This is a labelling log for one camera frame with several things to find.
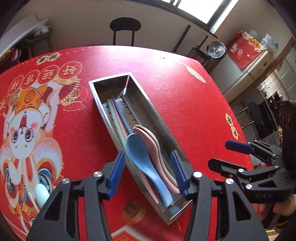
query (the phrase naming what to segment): chair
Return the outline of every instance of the chair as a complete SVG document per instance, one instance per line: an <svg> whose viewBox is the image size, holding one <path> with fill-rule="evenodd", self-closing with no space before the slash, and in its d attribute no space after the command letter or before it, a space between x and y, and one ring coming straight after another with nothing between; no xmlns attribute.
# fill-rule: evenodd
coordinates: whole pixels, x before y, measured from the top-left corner
<svg viewBox="0 0 296 241"><path fill-rule="evenodd" d="M259 106L254 101L251 101L251 100L248 101L246 108L244 108L243 110L239 111L235 115L238 115L238 114L246 111L247 109L249 109L249 111L252 113L253 121L250 122L249 124L243 126L242 129L245 129L247 126L252 125L253 123L258 124L258 125L259 124L263 124L262 123L261 110L260 110Z"/></svg>
<svg viewBox="0 0 296 241"><path fill-rule="evenodd" d="M133 35L131 37L131 46L135 39L135 32L139 31L141 28L141 23L134 18L117 18L110 23L110 29L114 32L113 34L113 45L116 42L116 32L121 30L132 31Z"/></svg>

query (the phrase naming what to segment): red tablecloth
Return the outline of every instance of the red tablecloth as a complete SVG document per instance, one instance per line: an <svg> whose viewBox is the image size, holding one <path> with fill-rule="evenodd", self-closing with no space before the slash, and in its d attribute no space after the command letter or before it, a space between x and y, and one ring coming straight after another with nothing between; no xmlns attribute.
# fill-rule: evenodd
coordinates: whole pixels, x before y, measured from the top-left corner
<svg viewBox="0 0 296 241"><path fill-rule="evenodd" d="M247 155L224 147L228 139L245 138L199 62L123 46L80 47L33 58L0 75L0 210L22 240L36 217L27 197L27 192L35 196L36 183L52 190L63 177L86 178L116 157L88 81L124 72L136 77L196 170L222 180L207 167L212 157L251 168ZM210 240L217 218L214 199L213 204ZM134 225L126 222L131 205L147 210ZM188 210L171 225L164 224L127 169L117 195L104 206L114 240L183 240L190 215ZM83 202L79 208L82 214ZM83 220L80 232L85 240Z"/></svg>

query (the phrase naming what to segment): cartoon lion dancer print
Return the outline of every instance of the cartoon lion dancer print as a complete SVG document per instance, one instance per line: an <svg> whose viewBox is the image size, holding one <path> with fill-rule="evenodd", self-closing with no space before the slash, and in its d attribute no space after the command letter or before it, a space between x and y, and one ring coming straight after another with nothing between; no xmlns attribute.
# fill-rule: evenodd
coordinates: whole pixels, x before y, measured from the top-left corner
<svg viewBox="0 0 296 241"><path fill-rule="evenodd" d="M51 193L62 179L62 151L52 138L61 88L62 85L50 80L18 89L17 101L8 103L8 111L3 115L1 181L9 208L26 233L37 216L28 193L36 200L38 183Z"/></svg>

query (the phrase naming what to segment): cabinet door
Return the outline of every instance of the cabinet door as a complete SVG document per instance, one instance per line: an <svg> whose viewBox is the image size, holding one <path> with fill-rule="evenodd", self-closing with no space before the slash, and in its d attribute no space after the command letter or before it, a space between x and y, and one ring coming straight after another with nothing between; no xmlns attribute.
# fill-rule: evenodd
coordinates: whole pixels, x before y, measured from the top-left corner
<svg viewBox="0 0 296 241"><path fill-rule="evenodd" d="M230 103L253 82L253 78L248 73L245 73L223 94L223 96L227 102Z"/></svg>
<svg viewBox="0 0 296 241"><path fill-rule="evenodd" d="M268 51L265 51L258 60L248 69L249 75L256 80L267 67L271 64L272 54Z"/></svg>
<svg viewBox="0 0 296 241"><path fill-rule="evenodd" d="M221 93L225 93L244 73L227 54L210 73Z"/></svg>

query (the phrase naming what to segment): plastic container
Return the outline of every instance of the plastic container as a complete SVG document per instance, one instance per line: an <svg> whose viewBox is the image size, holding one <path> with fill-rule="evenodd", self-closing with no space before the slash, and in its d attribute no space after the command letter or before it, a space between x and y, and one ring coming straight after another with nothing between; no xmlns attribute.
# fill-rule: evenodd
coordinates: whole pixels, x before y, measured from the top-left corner
<svg viewBox="0 0 296 241"><path fill-rule="evenodd" d="M260 42L260 44L265 48L265 49L269 49L269 43L266 41L266 39L262 39L262 41Z"/></svg>
<svg viewBox="0 0 296 241"><path fill-rule="evenodd" d="M259 34L257 34L254 30L250 30L249 34L250 34L254 39L256 39L259 43L261 43L261 41L262 41L263 38L262 38Z"/></svg>
<svg viewBox="0 0 296 241"><path fill-rule="evenodd" d="M265 36L264 39L265 39L270 45L273 44L272 37L270 37L268 34Z"/></svg>

